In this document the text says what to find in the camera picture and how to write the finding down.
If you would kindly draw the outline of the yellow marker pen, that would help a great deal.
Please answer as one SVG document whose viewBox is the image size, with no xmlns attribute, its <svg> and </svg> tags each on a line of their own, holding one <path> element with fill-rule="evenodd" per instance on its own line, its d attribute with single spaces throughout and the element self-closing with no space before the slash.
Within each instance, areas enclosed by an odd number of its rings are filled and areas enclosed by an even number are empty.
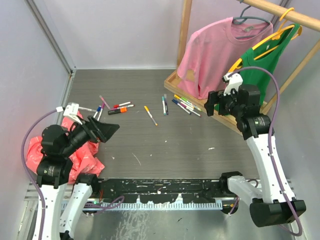
<svg viewBox="0 0 320 240">
<path fill-rule="evenodd" d="M 147 114 L 149 115 L 150 119 L 152 120 L 152 122 L 154 123 L 155 126 L 158 126 L 158 123 L 155 121 L 154 117 L 152 116 L 149 108 L 145 105 L 144 109 L 146 110 Z"/>
</svg>

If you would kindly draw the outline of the purple marker pen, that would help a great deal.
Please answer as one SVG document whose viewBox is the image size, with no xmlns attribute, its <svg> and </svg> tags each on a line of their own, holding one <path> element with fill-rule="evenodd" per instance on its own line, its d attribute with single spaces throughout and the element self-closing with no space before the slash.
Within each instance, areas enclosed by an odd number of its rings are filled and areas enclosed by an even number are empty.
<svg viewBox="0 0 320 240">
<path fill-rule="evenodd" d="M 167 102 L 167 94 L 164 94 L 163 97 L 164 97 L 165 112 L 166 112 L 166 115 L 169 115 L 168 102 Z"/>
</svg>

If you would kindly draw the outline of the teal marker pen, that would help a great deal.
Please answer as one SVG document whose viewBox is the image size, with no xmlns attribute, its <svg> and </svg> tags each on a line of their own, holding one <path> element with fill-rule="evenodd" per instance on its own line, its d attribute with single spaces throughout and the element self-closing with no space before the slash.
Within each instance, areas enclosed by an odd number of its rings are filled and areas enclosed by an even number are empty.
<svg viewBox="0 0 320 240">
<path fill-rule="evenodd" d="M 166 105 L 165 105 L 165 98 L 164 96 L 161 96 L 161 102 L 162 102 L 162 110 L 163 110 L 163 115 L 167 115 L 167 111 L 166 111 Z"/>
</svg>

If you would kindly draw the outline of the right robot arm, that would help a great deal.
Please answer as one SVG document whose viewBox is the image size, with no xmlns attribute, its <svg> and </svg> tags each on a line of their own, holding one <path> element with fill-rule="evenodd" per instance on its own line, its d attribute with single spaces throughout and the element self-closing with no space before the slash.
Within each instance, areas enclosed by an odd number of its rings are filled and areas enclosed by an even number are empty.
<svg viewBox="0 0 320 240">
<path fill-rule="evenodd" d="M 271 119 L 260 112 L 260 91 L 251 84 L 225 91 L 210 91 L 204 107 L 207 115 L 235 117 L 238 130 L 246 141 L 260 177 L 260 188 L 252 186 L 238 171 L 224 172 L 219 191 L 225 197 L 233 194 L 249 207 L 253 223 L 261 228 L 297 222 L 307 209 L 288 184 L 277 153 Z"/>
</svg>

